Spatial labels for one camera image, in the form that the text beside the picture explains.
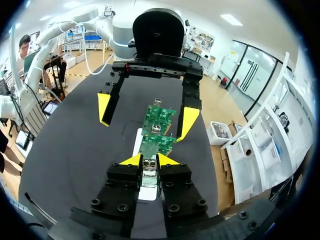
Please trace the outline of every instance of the ceiling light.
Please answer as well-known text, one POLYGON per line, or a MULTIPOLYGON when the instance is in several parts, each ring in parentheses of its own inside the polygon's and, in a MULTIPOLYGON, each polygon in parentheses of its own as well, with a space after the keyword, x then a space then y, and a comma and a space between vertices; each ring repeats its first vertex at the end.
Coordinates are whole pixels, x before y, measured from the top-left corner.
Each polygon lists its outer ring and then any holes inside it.
POLYGON ((51 18, 51 15, 43 16, 40 21, 48 20, 49 18, 51 18))
POLYGON ((81 5, 80 2, 78 1, 70 1, 65 3, 63 6, 68 9, 73 9, 73 8, 79 7, 80 5, 81 5))
POLYGON ((231 14, 223 14, 220 15, 224 20, 226 20, 228 23, 234 26, 243 26, 241 22, 239 22, 234 16, 231 14))

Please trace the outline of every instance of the glass door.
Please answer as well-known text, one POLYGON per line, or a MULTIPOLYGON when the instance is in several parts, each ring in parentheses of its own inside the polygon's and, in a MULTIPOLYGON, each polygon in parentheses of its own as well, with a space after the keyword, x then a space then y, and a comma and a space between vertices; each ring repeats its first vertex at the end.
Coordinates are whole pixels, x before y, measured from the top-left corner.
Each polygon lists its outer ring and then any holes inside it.
POLYGON ((277 60, 248 46, 241 64, 227 85, 227 91, 245 115, 252 105, 259 103, 259 96, 275 68, 277 60))
POLYGON ((233 41, 233 44, 227 53, 226 57, 222 61, 221 68, 218 72, 218 76, 223 79, 226 78, 228 84, 234 76, 237 68, 240 65, 240 61, 245 53, 247 45, 241 42, 233 41))

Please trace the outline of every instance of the green circuit board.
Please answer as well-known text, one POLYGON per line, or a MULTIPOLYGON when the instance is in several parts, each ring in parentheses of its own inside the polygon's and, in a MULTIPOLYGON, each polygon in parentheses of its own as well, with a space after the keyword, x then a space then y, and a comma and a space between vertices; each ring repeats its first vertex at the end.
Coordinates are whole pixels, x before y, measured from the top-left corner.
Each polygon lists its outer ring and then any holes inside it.
POLYGON ((175 114, 176 111, 174 110, 156 105, 149 105, 143 123, 142 135, 153 133, 165 136, 171 126, 171 117, 175 114), (157 126, 159 131, 152 132, 153 126, 157 126))
POLYGON ((157 153, 167 156, 176 141, 174 137, 146 133, 142 138, 139 152, 142 153, 144 159, 151 159, 157 153))
POLYGON ((159 104, 147 107, 139 149, 144 159, 152 159, 157 153, 167 156, 172 151, 172 145, 177 139, 165 135, 171 126, 171 117, 175 114, 175 110, 160 107, 159 104))

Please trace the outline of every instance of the ceiling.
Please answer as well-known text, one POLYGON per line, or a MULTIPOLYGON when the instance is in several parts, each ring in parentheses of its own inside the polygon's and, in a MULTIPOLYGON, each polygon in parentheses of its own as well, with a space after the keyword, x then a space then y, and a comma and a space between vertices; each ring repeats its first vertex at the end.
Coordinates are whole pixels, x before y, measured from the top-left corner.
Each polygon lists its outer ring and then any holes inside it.
MULTIPOLYGON (((16 21, 21 23, 22 29, 29 29, 39 25, 39 19, 46 15, 61 15, 69 9, 63 7, 66 2, 71 0, 31 0, 30 5, 24 11, 17 14, 16 21)), ((114 0, 114 4, 128 0, 114 0)), ((78 0, 82 5, 101 2, 101 0, 78 0)), ((234 38, 245 38, 259 42, 282 53, 290 52, 292 60, 297 59, 298 44, 289 25, 281 14, 269 3, 268 0, 158 0, 182 7, 191 12, 195 12, 211 21, 221 28, 234 35, 234 38), (231 14, 238 19, 243 26, 233 26, 220 17, 222 14, 231 14)))

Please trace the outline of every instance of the man with glasses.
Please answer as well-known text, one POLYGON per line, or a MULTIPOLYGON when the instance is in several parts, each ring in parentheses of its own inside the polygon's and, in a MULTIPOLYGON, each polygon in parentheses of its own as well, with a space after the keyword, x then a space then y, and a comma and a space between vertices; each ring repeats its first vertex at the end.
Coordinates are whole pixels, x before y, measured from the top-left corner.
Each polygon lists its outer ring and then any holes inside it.
MULTIPOLYGON (((34 51, 30 48, 30 36, 24 35, 19 42, 19 53, 16 61, 19 74, 21 74, 24 71, 26 56, 33 52, 34 51)), ((40 83, 43 82, 48 89, 52 90, 53 87, 46 71, 43 71, 43 77, 44 79, 40 79, 40 83)))

